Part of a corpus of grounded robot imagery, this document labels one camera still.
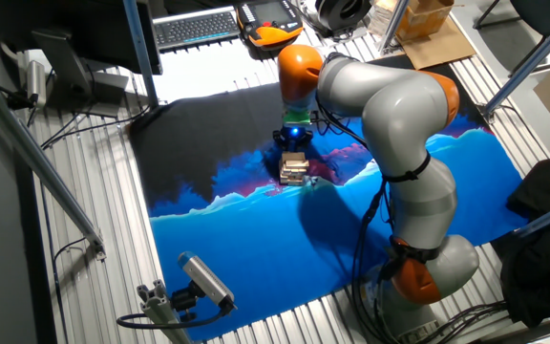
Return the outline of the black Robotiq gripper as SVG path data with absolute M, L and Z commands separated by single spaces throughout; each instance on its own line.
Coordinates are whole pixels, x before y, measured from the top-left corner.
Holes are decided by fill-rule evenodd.
M 301 151 L 306 151 L 311 145 L 313 134 L 305 127 L 284 126 L 280 133 L 273 133 L 272 137 L 282 151 L 286 151 L 288 146 L 300 146 Z

